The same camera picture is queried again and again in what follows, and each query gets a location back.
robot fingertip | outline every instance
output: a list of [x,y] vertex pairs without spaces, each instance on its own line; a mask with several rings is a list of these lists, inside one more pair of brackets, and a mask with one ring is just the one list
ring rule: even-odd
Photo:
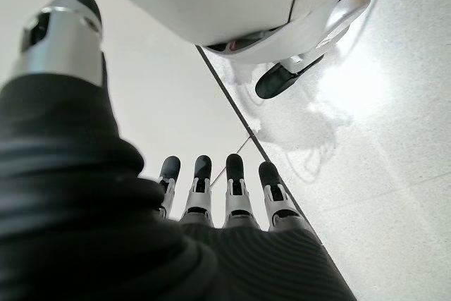
[[243,179],[245,177],[245,171],[241,156],[239,156],[238,154],[229,155],[225,163],[225,170],[227,172],[227,181],[229,181],[230,179]]
[[201,155],[197,158],[194,165],[194,177],[202,179],[210,179],[211,177],[211,159],[207,155]]
[[174,179],[177,181],[178,174],[180,173],[180,159],[176,156],[169,156],[163,162],[161,167],[160,176],[163,178]]
[[276,166],[271,162],[263,162],[259,167],[259,176],[261,186],[265,188],[267,185],[277,185],[280,183],[279,173]]

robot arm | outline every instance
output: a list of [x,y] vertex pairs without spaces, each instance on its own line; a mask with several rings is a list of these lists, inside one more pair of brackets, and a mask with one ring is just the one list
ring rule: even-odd
[[[184,233],[176,223],[155,217],[156,210],[171,209],[180,161],[172,156],[164,162],[160,185],[138,177],[144,161],[119,136],[101,32],[94,0],[52,1],[24,29],[12,79],[0,88],[0,299],[225,300],[224,295],[241,291],[261,295],[260,286],[276,279],[282,283],[265,291],[268,300],[282,292],[312,295],[313,284],[319,295],[320,288],[326,288],[324,295],[329,290],[347,293],[338,279],[331,280],[321,245],[304,232],[293,232],[290,241],[264,232],[254,232],[258,235],[244,243],[234,241],[235,247],[252,246],[250,252],[256,253],[265,246],[270,255],[249,261],[255,265],[231,260],[227,268],[216,253],[227,250],[229,257],[241,257],[240,248],[226,247],[230,237],[215,245],[208,239],[201,243],[187,236],[189,230]],[[278,198],[283,194],[278,174],[273,167],[267,171],[268,166],[260,168],[262,185],[270,194],[268,216],[279,230],[283,222],[276,214],[282,219],[298,216]],[[229,157],[227,172],[229,188],[237,188],[231,195],[245,195],[239,156]],[[190,194],[205,196],[190,197],[187,215],[210,209],[210,175],[210,159],[199,157]],[[285,209],[289,212],[279,213]],[[228,211],[236,217],[252,215],[248,199],[231,200]],[[227,226],[243,226],[229,221]],[[295,219],[285,221],[285,226],[296,226]],[[299,256],[295,249],[305,244],[314,251]],[[307,281],[294,274],[299,278],[292,280],[268,266],[289,267],[286,272],[315,267],[320,274]],[[235,289],[230,286],[240,278],[237,274],[260,282]],[[325,278],[317,283],[320,275]]]
[[288,88],[308,67],[319,61],[370,2],[132,1],[183,39],[224,58],[239,63],[277,63],[277,67],[263,76],[257,85],[257,94],[263,99]]

black fingertip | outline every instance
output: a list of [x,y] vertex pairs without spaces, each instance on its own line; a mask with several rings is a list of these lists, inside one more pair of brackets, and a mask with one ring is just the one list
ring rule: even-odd
[[201,155],[196,160],[194,166],[194,177],[203,179],[210,179],[211,177],[211,159],[207,155]]
[[161,167],[160,176],[165,179],[174,179],[177,182],[180,173],[180,159],[176,156],[166,158]]
[[233,179],[239,181],[245,178],[245,170],[242,164],[241,156],[238,154],[231,154],[225,161],[225,171],[227,172],[227,181]]
[[259,167],[259,175],[261,186],[265,188],[266,185],[277,185],[280,183],[279,173],[277,168],[271,162],[263,162]]
[[99,19],[99,22],[101,23],[100,10],[95,0],[78,0],[78,1],[81,4],[85,5],[86,7],[88,7],[88,9],[94,13],[94,15],[97,17],[97,19]]
[[320,56],[297,73],[288,72],[282,65],[277,63],[259,79],[255,85],[256,94],[262,99],[274,98],[293,85],[302,74],[308,71],[312,66],[315,66],[323,56]]

speckled floor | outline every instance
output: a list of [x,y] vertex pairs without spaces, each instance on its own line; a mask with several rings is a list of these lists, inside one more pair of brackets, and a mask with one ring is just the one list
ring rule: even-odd
[[373,0],[267,101],[254,86],[270,65],[206,53],[358,300],[449,300],[450,4]]

robotic finger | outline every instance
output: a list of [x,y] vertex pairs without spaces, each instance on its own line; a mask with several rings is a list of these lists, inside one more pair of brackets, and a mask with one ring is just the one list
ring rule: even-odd
[[249,193],[246,189],[241,156],[231,154],[225,163],[227,192],[225,194],[224,228],[253,227],[260,229],[252,213]]
[[282,186],[276,166],[264,162],[259,167],[261,185],[265,196],[266,213],[270,231],[289,231],[294,229],[313,230],[307,220],[299,214],[295,204]]
[[194,180],[188,195],[181,223],[198,223],[213,226],[211,220],[211,160],[207,155],[197,158]]
[[164,200],[161,203],[159,214],[161,218],[168,218],[172,209],[175,194],[175,184],[180,172],[180,160],[176,156],[166,158],[161,167],[158,181],[164,187]]

